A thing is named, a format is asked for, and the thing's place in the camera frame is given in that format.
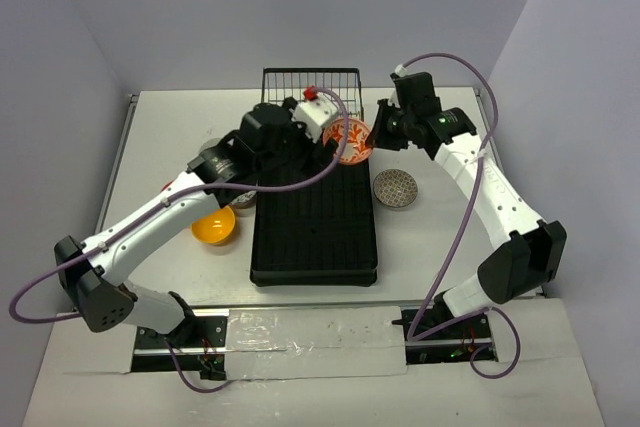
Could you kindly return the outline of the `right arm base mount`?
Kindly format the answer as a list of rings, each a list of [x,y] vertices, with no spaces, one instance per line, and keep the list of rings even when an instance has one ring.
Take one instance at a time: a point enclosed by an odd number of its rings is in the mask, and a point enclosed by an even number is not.
[[[495,361],[493,336],[485,314],[439,331],[420,341],[409,341],[408,331],[416,309],[402,308],[391,324],[403,328],[408,365],[468,362],[472,355],[479,361]]]

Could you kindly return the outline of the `dark floral patterned bowl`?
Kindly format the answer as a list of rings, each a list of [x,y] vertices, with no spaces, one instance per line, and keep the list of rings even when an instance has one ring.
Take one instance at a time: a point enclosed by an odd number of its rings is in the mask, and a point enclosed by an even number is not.
[[[246,209],[254,205],[256,202],[257,192],[256,191],[248,191],[242,193],[240,196],[236,197],[231,203],[230,206],[234,209]]]

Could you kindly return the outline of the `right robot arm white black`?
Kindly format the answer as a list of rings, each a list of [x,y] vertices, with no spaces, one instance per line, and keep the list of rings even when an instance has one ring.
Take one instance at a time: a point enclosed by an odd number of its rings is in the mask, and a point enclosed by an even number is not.
[[[394,94],[378,102],[367,145],[400,151],[415,145],[453,179],[468,200],[465,220],[477,214],[493,252],[464,282],[434,299],[434,325],[446,338],[459,336],[472,313],[503,305],[555,279],[567,233],[527,205],[485,150],[468,115],[443,109],[432,76],[391,76]]]

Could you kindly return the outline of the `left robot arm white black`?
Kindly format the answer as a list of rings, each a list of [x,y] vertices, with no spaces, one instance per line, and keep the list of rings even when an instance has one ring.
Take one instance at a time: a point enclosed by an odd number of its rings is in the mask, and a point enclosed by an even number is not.
[[[345,118],[342,108],[323,98],[258,104],[134,213],[84,240],[61,239],[54,247],[58,278],[88,328],[100,333],[128,323],[152,329],[172,345],[188,343],[196,323],[186,301],[132,284],[130,275],[183,229],[255,189],[262,175],[280,167],[302,171],[306,180],[286,191],[326,177],[341,148],[321,137]]]

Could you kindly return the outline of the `orange white patterned bowl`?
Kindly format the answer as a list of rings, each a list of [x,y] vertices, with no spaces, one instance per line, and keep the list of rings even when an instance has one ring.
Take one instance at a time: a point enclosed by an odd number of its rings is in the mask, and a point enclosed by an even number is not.
[[[357,118],[351,117],[348,130],[344,129],[344,121],[339,118],[331,123],[323,132],[322,141],[326,144],[335,140],[340,144],[346,140],[346,147],[340,156],[340,164],[346,166],[357,165],[369,159],[373,149],[366,145],[370,134],[369,126]]]

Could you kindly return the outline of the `brown geometric patterned bowl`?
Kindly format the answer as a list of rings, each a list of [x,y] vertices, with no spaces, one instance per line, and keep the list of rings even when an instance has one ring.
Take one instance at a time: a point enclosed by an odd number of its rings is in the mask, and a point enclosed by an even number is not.
[[[374,178],[373,193],[384,206],[402,209],[416,200],[418,185],[408,172],[400,169],[387,169]]]

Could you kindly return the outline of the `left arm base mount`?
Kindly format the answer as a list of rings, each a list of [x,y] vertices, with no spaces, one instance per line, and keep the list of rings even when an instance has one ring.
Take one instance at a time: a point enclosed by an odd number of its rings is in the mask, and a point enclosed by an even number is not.
[[[228,309],[196,309],[196,328],[183,340],[171,340],[172,352],[183,374],[200,380],[226,381],[225,354]],[[163,337],[139,327],[131,358],[133,373],[167,373],[176,368]]]

